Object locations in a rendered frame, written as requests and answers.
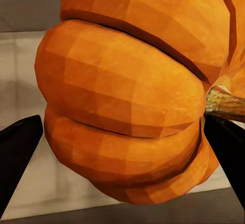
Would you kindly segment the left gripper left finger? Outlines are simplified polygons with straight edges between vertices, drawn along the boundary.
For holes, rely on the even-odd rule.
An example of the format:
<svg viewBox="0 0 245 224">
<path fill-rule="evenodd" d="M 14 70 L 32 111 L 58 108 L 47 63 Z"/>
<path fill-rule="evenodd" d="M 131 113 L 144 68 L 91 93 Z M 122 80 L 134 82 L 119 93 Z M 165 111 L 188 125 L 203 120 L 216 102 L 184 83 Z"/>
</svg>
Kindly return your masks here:
<svg viewBox="0 0 245 224">
<path fill-rule="evenodd" d="M 39 115 L 0 131 L 0 218 L 44 133 Z"/>
</svg>

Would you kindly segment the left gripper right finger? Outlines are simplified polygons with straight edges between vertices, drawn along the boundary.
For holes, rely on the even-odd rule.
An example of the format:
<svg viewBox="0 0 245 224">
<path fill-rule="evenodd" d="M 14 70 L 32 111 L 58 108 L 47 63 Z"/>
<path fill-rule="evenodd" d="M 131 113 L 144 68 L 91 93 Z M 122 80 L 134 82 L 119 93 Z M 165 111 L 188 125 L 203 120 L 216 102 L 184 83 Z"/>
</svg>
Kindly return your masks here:
<svg viewBox="0 0 245 224">
<path fill-rule="evenodd" d="M 208 114 L 204 134 L 245 210 L 245 129 Z"/>
</svg>

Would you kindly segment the pumpkin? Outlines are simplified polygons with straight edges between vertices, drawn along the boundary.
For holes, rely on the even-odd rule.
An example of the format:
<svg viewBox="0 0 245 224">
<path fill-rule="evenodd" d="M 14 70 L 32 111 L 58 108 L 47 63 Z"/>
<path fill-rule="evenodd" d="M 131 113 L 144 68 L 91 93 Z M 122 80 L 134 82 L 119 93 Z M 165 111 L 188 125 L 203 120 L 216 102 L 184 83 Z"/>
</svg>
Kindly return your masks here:
<svg viewBox="0 0 245 224">
<path fill-rule="evenodd" d="M 207 181 L 207 115 L 245 123 L 245 0 L 61 0 L 59 16 L 34 64 L 57 160 L 138 206 Z"/>
</svg>

